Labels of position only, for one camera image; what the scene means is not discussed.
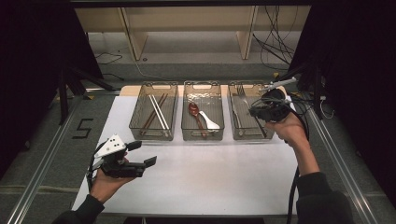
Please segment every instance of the printed number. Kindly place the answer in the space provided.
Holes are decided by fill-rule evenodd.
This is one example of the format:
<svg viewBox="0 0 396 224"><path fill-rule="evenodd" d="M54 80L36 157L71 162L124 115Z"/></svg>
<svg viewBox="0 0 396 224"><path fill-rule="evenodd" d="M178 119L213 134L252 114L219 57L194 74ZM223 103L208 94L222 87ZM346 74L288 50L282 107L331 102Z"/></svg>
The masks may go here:
<svg viewBox="0 0 396 224"><path fill-rule="evenodd" d="M77 127L77 131L85 131L85 135L84 136L73 136L73 139L83 139L83 138L88 138L88 135L91 132L91 128L81 128L82 122L84 121L93 121L93 119L82 119L79 122L79 125Z"/></svg>

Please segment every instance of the aluminum rail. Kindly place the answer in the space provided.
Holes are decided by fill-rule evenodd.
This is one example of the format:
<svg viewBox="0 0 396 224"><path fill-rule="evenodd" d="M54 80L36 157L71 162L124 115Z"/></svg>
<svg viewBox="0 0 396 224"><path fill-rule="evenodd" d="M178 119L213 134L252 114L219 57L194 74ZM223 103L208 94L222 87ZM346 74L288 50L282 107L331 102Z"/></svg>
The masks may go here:
<svg viewBox="0 0 396 224"><path fill-rule="evenodd" d="M327 130L323 120L319 120L312 109L308 109L308 114L317 128L320 138L329 152L332 162L334 163L334 166L340 175L352 202L355 204L355 207L361 216L362 222L366 224L378 223L373 210L370 207L370 204L367 202L367 199L362 193L361 188L359 187L352 173L349 171L346 162L338 150L337 145L332 140L332 136Z"/></svg>
<svg viewBox="0 0 396 224"><path fill-rule="evenodd" d="M56 132L55 136L52 138L52 141L49 144L49 147L46 153L43 156L43 159L38 164L35 173L30 180L29 184L26 186L24 193L19 198L18 202L12 209L10 216L8 217L7 223L14 224L14 223L22 223L26 213L32 204L33 199L40 187L41 183L46 176L50 165L52 164L53 159L61 145L62 141L64 140L65 133L70 126L71 120L74 117L75 111L78 108L79 104L82 101L82 96L75 97L73 100L73 104L70 107L70 113L67 119L64 121L64 124L59 126L58 131Z"/></svg>

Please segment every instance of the person's right hand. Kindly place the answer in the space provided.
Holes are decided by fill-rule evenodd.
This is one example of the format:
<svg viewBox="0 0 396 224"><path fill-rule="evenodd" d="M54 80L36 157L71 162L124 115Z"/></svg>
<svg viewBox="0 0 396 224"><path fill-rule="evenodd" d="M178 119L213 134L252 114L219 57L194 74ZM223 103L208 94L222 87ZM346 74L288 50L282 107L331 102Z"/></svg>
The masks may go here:
<svg viewBox="0 0 396 224"><path fill-rule="evenodd" d="M266 122L265 128L274 130L279 138L285 140L291 147L307 140L303 124L291 112L279 122Z"/></svg>

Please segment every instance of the person's left hand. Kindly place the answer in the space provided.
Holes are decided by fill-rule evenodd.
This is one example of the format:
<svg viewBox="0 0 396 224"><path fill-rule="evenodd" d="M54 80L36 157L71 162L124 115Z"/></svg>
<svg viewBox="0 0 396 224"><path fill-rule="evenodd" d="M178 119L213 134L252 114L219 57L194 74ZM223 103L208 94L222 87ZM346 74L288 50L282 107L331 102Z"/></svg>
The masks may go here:
<svg viewBox="0 0 396 224"><path fill-rule="evenodd" d="M90 194L99 202L105 203L120 187L134 179L135 177L114 178L105 175L102 169L98 169Z"/></svg>

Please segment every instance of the plastic spoon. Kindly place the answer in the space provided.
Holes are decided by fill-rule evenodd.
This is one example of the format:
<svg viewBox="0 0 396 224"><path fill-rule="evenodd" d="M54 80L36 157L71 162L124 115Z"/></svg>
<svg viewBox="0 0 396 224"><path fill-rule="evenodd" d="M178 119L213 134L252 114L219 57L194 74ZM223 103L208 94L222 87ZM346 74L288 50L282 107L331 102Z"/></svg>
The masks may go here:
<svg viewBox="0 0 396 224"><path fill-rule="evenodd" d="M195 116L195 119L197 120L198 123L198 128L201 129L202 131L204 130L204 127L202 126L201 121L199 120L198 114L199 114L199 108L198 105L196 105L194 102L191 102L189 104L189 112L191 115ZM206 133L201 132L202 137L206 137Z"/></svg>
<svg viewBox="0 0 396 224"><path fill-rule="evenodd" d="M204 117L207 129L220 129L220 126L209 119L204 111L201 110L199 113Z"/></svg>

